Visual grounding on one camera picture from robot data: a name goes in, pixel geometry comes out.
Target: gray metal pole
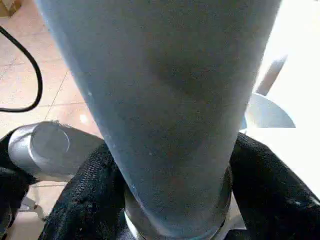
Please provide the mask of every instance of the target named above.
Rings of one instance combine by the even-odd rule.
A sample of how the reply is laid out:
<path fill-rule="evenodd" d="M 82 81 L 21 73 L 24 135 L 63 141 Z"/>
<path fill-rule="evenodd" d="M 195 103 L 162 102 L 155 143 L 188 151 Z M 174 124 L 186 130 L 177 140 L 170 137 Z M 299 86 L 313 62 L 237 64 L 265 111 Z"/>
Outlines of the gray metal pole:
<path fill-rule="evenodd" d="M 158 238 L 204 239 L 222 224 L 224 176 L 279 4 L 37 0 Z"/>

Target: silver metal cylinder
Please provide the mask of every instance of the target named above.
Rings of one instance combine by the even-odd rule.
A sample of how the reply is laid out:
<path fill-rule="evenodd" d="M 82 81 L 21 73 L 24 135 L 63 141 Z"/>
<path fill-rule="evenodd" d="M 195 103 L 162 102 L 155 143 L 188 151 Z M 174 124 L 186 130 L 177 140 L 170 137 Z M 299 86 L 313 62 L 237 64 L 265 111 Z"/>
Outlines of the silver metal cylinder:
<path fill-rule="evenodd" d="M 205 239 L 280 0 L 38 0 L 133 198 L 157 236 Z"/>

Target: black fabric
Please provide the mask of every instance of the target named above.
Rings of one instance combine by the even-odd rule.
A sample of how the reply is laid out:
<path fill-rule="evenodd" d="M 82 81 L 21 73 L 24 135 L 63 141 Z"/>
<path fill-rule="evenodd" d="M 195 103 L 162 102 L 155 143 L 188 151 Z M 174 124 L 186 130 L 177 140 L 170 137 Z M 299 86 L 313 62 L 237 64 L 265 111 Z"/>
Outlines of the black fabric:
<path fill-rule="evenodd" d="M 66 185 L 39 239 L 116 239 L 123 228 L 124 186 L 108 147 L 102 145 Z"/>
<path fill-rule="evenodd" d="M 248 230 L 230 230 L 224 240 L 251 240 Z"/>
<path fill-rule="evenodd" d="M 8 144 L 13 132 L 9 132 L 0 140 L 0 238 L 13 224 L 29 185 L 36 182 L 34 177 L 10 160 Z"/>
<path fill-rule="evenodd" d="M 320 239 L 319 199 L 267 146 L 240 133 L 230 165 L 252 239 Z"/>

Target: metal pole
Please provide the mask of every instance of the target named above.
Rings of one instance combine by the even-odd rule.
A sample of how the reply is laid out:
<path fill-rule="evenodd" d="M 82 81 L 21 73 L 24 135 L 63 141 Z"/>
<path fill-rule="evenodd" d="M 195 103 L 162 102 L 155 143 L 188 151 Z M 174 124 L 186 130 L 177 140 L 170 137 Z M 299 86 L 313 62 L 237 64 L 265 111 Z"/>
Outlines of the metal pole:
<path fill-rule="evenodd" d="M 280 0 L 37 0 L 155 236 L 205 239 Z M 144 223 L 127 199 L 137 229 Z"/>

